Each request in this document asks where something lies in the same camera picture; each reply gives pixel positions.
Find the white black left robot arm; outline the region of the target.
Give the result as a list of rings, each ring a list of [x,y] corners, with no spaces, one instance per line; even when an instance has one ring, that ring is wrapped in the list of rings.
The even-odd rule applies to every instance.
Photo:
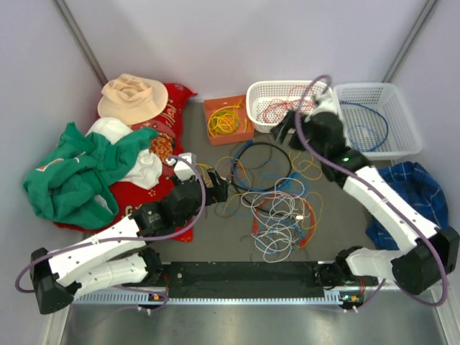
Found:
[[[160,201],[141,206],[74,246],[33,252],[30,277],[39,312],[55,313],[86,294],[117,285],[153,286],[161,281],[160,257],[148,244],[178,234],[204,206],[228,198],[228,180],[214,169],[208,170],[208,176],[210,186],[202,186],[192,176]]]

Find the white empty perforated basket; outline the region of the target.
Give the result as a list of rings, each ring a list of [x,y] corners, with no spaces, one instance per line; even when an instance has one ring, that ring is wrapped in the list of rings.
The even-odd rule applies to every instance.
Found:
[[[422,143],[413,115],[391,83],[345,83],[333,88],[347,144],[370,160],[418,154]]]

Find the beige bucket hat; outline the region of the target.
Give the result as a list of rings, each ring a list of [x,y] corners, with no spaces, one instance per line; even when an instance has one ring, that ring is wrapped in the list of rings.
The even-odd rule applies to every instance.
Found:
[[[139,124],[160,115],[168,103],[166,86],[158,80],[121,74],[101,90],[97,113],[101,118],[114,118],[127,126]]]

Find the blue plaid cloth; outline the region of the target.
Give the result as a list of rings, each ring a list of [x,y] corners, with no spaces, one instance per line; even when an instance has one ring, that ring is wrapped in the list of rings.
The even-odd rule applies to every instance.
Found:
[[[449,210],[441,186],[417,162],[401,162],[380,168],[383,180],[421,216],[441,230],[449,225]]]

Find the red patterned cloth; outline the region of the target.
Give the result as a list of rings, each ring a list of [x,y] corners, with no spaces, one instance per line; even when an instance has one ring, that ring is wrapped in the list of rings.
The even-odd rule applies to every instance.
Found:
[[[189,99],[195,96],[195,93],[181,84],[163,84],[168,90],[169,99],[162,113],[153,119],[128,126],[133,131],[149,128],[157,132],[157,136],[149,144],[149,150],[156,154],[162,162],[162,174],[159,183],[148,190],[129,182],[117,182],[111,185],[109,190],[118,206],[118,212],[114,217],[115,222],[131,215],[147,203],[160,201],[175,186],[173,167],[167,164],[167,158],[171,155],[182,154],[184,151],[181,144],[183,110]]]

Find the orange cardboard box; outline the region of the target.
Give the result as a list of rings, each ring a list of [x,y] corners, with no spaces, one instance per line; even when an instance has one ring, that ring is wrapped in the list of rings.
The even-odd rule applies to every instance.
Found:
[[[249,120],[246,95],[204,101],[206,132],[211,146],[246,142],[254,138]]]

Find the white garment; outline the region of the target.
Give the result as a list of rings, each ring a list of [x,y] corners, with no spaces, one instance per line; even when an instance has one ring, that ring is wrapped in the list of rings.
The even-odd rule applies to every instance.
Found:
[[[115,118],[104,117],[94,122],[86,135],[97,133],[104,136],[111,144],[118,143],[130,134],[139,136],[139,130],[133,131],[126,124]],[[139,152],[132,169],[119,182],[129,182],[145,190],[159,183],[162,174],[161,159],[149,148]]]

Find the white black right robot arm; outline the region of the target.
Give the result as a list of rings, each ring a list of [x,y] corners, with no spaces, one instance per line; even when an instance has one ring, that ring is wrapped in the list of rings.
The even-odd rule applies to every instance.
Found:
[[[316,157],[326,178],[359,201],[397,244],[396,250],[354,247],[342,251],[336,258],[337,279],[346,285],[361,276],[391,280],[413,296],[441,282],[445,299],[447,275],[455,269],[459,251],[458,232],[440,230],[394,191],[361,152],[346,144],[344,126],[336,114],[322,111],[303,116],[289,111],[270,133],[284,142],[290,130],[290,147]]]

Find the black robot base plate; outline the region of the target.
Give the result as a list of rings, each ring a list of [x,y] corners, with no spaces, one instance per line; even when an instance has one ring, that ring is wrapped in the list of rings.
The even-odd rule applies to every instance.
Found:
[[[339,286],[360,288],[334,264],[317,262],[172,262],[142,287],[167,288],[171,298],[321,297]]]

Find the green garment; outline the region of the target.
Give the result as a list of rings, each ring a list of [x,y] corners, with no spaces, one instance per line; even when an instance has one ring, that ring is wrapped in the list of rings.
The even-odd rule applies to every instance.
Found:
[[[119,212],[111,185],[128,174],[156,137],[154,129],[143,128],[112,144],[69,123],[57,147],[24,179],[35,215],[87,230],[108,226]]]

